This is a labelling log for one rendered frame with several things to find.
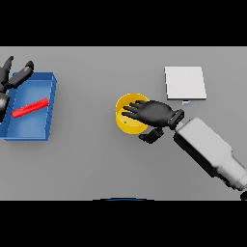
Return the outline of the red beaker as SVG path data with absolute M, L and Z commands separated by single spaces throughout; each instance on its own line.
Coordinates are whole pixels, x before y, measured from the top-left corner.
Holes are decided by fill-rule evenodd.
M 45 97 L 43 99 L 40 99 L 38 101 L 32 102 L 30 104 L 24 105 L 18 109 L 14 109 L 12 111 L 12 117 L 14 119 L 20 118 L 22 116 L 25 116 L 27 114 L 33 113 L 35 111 L 38 111 L 42 108 L 45 108 L 49 105 L 48 99 Z

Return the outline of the yellow bowl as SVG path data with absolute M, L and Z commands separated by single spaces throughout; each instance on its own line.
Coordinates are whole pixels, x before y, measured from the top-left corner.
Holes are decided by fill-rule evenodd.
M 124 106 L 128 106 L 130 102 L 135 102 L 136 100 L 148 101 L 149 99 L 141 94 L 128 93 L 119 98 L 115 107 L 116 125 L 122 132 L 129 135 L 139 135 L 148 128 L 146 124 L 122 115 L 122 112 L 124 112 Z

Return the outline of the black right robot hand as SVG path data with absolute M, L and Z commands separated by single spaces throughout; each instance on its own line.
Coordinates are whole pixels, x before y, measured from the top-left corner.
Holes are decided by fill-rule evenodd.
M 136 100 L 123 109 L 123 116 L 153 127 L 150 133 L 139 135 L 139 138 L 148 144 L 153 144 L 164 134 L 164 127 L 168 126 L 171 130 L 175 130 L 184 118 L 182 109 L 173 110 L 168 104 L 155 100 Z

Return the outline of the blue tray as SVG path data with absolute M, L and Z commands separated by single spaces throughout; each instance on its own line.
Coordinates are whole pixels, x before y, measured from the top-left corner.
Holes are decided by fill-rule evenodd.
M 53 72 L 34 72 L 17 89 L 9 89 L 11 97 L 3 122 L 0 139 L 6 141 L 47 141 L 52 124 L 52 110 L 56 95 L 56 77 Z M 14 118 L 12 112 L 44 98 L 48 105 L 40 110 Z

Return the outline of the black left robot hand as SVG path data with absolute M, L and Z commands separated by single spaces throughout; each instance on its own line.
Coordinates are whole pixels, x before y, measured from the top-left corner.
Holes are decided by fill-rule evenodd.
M 29 61 L 23 69 L 21 69 L 13 77 L 9 77 L 13 56 L 10 56 L 3 67 L 0 67 L 0 123 L 3 122 L 11 97 L 7 94 L 7 90 L 16 89 L 24 81 L 26 81 L 34 72 L 34 63 Z

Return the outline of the pale square measuring scale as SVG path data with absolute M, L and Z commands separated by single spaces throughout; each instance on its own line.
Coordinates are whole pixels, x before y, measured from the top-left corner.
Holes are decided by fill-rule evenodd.
M 165 67 L 168 100 L 206 100 L 206 86 L 201 67 Z

